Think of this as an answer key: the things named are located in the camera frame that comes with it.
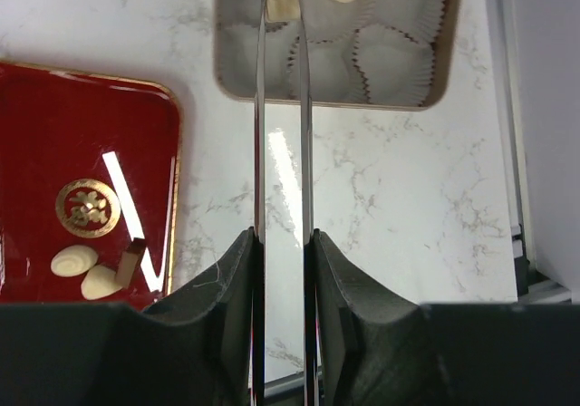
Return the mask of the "aluminium profile rail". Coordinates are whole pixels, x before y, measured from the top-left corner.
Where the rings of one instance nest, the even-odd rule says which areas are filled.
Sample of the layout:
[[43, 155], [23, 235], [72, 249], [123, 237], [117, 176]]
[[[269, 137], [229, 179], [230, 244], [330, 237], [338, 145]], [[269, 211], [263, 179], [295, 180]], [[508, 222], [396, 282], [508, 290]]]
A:
[[570, 303], [572, 293], [537, 270], [518, 90], [517, 43], [510, 0], [486, 0], [498, 99], [518, 299], [530, 304]]

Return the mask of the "steel kitchen tongs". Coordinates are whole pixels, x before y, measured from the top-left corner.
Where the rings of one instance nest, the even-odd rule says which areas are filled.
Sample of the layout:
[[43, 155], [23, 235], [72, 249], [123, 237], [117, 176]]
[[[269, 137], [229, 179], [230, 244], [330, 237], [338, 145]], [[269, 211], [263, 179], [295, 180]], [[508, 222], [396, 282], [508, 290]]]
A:
[[[312, 271], [314, 234], [313, 205], [313, 104], [310, 63], [305, 29], [305, 3], [299, 6], [299, 99], [302, 175], [303, 289], [304, 289], [304, 403], [319, 403], [316, 337], [315, 273]], [[252, 315], [252, 398], [253, 405], [265, 403], [265, 321], [266, 321], [266, 0], [261, 0], [256, 45], [256, 94], [254, 99], [254, 241], [255, 284]]]

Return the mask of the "cream heart chocolate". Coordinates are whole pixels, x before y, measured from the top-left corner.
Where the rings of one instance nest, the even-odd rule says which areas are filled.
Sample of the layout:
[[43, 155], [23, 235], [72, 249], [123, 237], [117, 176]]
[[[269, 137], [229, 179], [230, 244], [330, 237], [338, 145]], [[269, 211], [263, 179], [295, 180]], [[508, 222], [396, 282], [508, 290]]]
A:
[[115, 281], [116, 272], [106, 266], [96, 265], [86, 274], [81, 283], [81, 293], [85, 300], [98, 300], [121, 290]]

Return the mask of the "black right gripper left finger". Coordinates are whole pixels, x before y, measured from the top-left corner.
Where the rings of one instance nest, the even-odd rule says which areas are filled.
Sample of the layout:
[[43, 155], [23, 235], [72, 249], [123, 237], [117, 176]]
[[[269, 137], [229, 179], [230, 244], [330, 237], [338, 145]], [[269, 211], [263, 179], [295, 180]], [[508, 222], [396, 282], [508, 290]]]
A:
[[4, 405], [245, 405], [257, 242], [243, 231], [211, 267], [143, 311], [5, 304]]

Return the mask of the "brown rectangular chocolate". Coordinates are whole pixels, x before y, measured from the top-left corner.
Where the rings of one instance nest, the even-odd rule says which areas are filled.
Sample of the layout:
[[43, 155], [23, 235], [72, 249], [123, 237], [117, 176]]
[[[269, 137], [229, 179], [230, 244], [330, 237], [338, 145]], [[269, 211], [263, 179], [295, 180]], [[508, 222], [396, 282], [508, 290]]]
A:
[[125, 289], [130, 287], [132, 278], [140, 267], [146, 248], [145, 240], [135, 237], [123, 250], [114, 277], [117, 285]]

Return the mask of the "gold chocolate box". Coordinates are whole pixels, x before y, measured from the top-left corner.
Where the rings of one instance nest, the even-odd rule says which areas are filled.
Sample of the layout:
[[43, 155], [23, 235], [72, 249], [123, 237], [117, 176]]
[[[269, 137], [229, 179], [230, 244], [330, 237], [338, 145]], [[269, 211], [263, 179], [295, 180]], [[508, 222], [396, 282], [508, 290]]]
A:
[[[256, 93], [261, 0], [215, 0], [215, 73], [231, 97]], [[311, 96], [319, 105], [411, 111], [447, 90], [460, 0], [304, 0]], [[265, 98], [296, 102], [298, 19], [266, 20]]]

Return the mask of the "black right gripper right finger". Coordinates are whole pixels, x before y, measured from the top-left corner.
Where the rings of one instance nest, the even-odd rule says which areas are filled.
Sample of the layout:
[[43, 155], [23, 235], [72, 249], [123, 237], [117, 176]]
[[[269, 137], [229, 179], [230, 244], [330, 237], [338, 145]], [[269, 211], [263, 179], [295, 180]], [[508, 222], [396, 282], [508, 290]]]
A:
[[328, 405], [576, 405], [575, 304], [414, 304], [312, 240]]

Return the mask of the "cream oval chocolate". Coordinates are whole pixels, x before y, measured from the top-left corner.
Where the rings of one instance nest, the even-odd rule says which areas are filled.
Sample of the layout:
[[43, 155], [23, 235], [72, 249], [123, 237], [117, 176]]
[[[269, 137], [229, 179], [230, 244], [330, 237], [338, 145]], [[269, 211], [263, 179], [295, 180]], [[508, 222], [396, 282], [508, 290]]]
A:
[[52, 259], [51, 272], [59, 277], [74, 277], [87, 273], [98, 260], [97, 252], [89, 246], [73, 245], [59, 251]]

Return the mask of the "red lacquer tray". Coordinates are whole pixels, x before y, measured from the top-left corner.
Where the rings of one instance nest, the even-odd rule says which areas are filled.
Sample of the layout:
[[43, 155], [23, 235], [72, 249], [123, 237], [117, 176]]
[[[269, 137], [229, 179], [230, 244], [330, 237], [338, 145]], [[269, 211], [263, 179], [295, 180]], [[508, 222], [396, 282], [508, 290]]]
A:
[[91, 301], [143, 309], [171, 288], [181, 108], [167, 88], [94, 73], [1, 65], [1, 301], [80, 303], [87, 273], [53, 257], [91, 247], [116, 272], [133, 238], [146, 250], [130, 287]]

